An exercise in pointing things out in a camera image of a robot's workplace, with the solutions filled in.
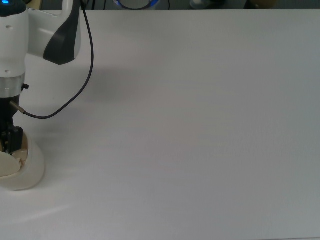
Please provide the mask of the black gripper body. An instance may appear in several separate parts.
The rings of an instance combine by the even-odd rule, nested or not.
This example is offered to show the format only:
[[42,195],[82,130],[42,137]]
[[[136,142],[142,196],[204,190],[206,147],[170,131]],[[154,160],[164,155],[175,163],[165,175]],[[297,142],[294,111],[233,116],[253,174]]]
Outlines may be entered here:
[[16,114],[17,110],[10,105],[10,102],[19,104],[20,96],[0,99],[0,132],[6,132],[8,126],[14,124],[13,117]]

